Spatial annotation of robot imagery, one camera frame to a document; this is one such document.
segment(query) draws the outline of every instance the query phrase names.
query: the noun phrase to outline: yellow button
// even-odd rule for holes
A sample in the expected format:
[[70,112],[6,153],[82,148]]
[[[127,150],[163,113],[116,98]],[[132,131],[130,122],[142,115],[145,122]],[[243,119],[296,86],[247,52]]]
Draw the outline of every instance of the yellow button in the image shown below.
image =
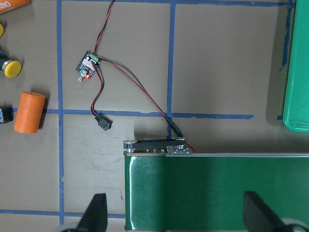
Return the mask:
[[21,63],[19,63],[18,61],[12,61],[11,63],[9,63],[4,70],[4,74],[7,77],[16,77],[21,71]]
[[0,37],[3,35],[4,33],[4,27],[3,25],[0,23]]

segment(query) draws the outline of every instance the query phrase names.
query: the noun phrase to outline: orange cylinder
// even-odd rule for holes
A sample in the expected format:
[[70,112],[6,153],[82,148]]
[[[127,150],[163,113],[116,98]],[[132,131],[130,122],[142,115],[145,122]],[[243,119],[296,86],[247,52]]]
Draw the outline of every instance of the orange cylinder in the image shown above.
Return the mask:
[[39,129],[44,102],[44,95],[23,91],[20,95],[14,130],[26,134],[36,133]]

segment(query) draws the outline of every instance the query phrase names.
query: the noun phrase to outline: black connector plug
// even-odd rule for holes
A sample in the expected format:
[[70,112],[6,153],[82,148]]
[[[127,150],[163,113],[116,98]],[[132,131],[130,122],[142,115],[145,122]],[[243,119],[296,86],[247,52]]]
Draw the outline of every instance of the black connector plug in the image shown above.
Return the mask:
[[13,121],[13,109],[11,107],[0,107],[0,124]]
[[169,117],[164,117],[165,120],[168,122],[170,127],[178,134],[179,137],[183,137],[183,133],[180,131],[180,129],[176,126],[176,124],[170,119]]
[[103,130],[109,130],[112,127],[112,121],[108,118],[97,115],[95,119],[98,121],[98,125],[103,128]]

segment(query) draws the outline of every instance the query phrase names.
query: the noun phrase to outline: orange box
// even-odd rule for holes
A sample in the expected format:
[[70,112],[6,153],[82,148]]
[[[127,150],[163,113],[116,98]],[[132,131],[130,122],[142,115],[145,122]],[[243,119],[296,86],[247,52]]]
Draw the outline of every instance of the orange box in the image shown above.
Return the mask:
[[30,3],[31,0],[0,0],[0,14]]

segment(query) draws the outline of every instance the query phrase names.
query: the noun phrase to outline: electrical cable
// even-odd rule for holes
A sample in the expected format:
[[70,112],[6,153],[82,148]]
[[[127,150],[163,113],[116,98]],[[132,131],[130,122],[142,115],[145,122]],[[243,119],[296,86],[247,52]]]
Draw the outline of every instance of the electrical cable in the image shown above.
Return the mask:
[[91,104],[91,112],[92,112],[92,114],[93,114],[94,116],[97,116],[98,113],[97,113],[96,110],[95,110],[95,104],[96,104],[98,98],[100,97],[100,95],[101,95],[101,93],[102,93],[102,91],[103,91],[103,89],[104,89],[104,77],[103,77],[103,75],[102,75],[102,76],[100,75],[98,69],[96,68],[96,66],[94,65],[93,62],[92,62],[92,67],[94,68],[94,70],[95,70],[95,72],[96,72],[96,74],[97,74],[97,76],[98,76],[98,79],[99,79],[99,81],[100,81],[100,90],[98,91],[96,97],[94,98],[94,100],[93,100],[93,102],[92,102],[92,104]]
[[[129,79],[137,88],[140,89],[140,91],[142,91],[147,98],[155,105],[155,107],[158,109],[158,111],[162,114],[162,116],[167,120],[167,122],[170,124],[170,126],[174,129],[174,131],[179,135],[179,137],[183,137],[182,132],[180,131],[180,129],[176,126],[176,124],[163,112],[163,110],[159,107],[159,105],[153,100],[153,98],[149,95],[149,93],[147,92],[147,90],[144,88],[144,86],[141,84],[140,80],[136,77],[136,75],[126,66],[121,65],[117,62],[108,60],[104,57],[100,57],[98,56],[100,59],[102,59],[105,62],[110,63],[114,68],[116,68],[121,74],[123,74],[127,79]],[[135,79],[136,81],[140,84],[138,84],[137,82],[135,82],[127,73],[125,73],[120,67],[122,67],[123,69],[127,70]],[[194,147],[191,145],[191,143],[189,143],[187,140],[185,140],[187,142],[187,144],[191,147],[193,152],[196,152]]]
[[[102,38],[102,35],[106,29],[106,26],[107,26],[107,21],[110,17],[110,14],[111,14],[111,11],[112,11],[112,6],[114,4],[115,0],[111,0],[111,3],[109,5],[109,8],[107,10],[107,13],[106,13],[106,17],[105,17],[105,20],[103,22],[103,27],[102,27],[102,30],[99,32],[98,34],[98,37],[97,37],[97,41],[96,41],[96,44],[94,46],[94,52],[93,54],[97,56],[97,51],[98,51],[98,45],[101,41],[101,38]],[[150,102],[157,108],[157,110],[162,114],[163,118],[167,121],[167,123],[172,127],[172,129],[178,134],[179,137],[183,137],[183,133],[181,132],[181,130],[176,126],[176,124],[172,121],[171,118],[169,118],[167,116],[166,113],[163,112],[163,110],[159,107],[159,105],[153,100],[153,98],[150,96],[150,94],[147,92],[146,88],[142,85],[142,83],[140,82],[140,80],[137,78],[137,76],[129,69],[127,68],[126,66],[122,65],[122,64],[119,64],[115,61],[112,61],[112,60],[108,60],[104,57],[100,57],[100,56],[97,56],[98,58],[102,59],[103,61],[105,62],[108,62],[109,64],[111,64],[115,69],[117,69],[121,74],[123,74],[129,81],[131,81],[149,100]],[[104,89],[104,77],[103,75],[101,76],[97,67],[94,65],[94,63],[92,63],[92,66],[95,70],[95,73],[97,74],[98,76],[98,79],[100,81],[100,90],[98,91],[96,97],[94,98],[92,104],[91,104],[91,112],[94,116],[98,117],[98,113],[96,112],[95,110],[95,104],[98,100],[98,98],[100,97],[103,89]],[[195,152],[193,146],[186,140],[186,142],[188,143],[188,145],[191,147],[191,149]]]
[[114,4],[115,0],[112,0],[111,3],[110,3],[110,6],[107,10],[107,13],[106,13],[106,18],[104,20],[104,23],[103,23],[103,27],[102,27],[102,30],[99,32],[98,34],[98,37],[97,37],[97,42],[95,44],[95,47],[93,49],[93,54],[97,54],[97,51],[98,51],[98,44],[100,43],[101,41],[101,38],[102,38],[102,35],[103,35],[103,32],[105,31],[105,28],[106,28],[106,25],[107,25],[107,21],[108,21],[108,18],[110,17],[110,14],[111,14],[111,11],[112,11],[112,6]]

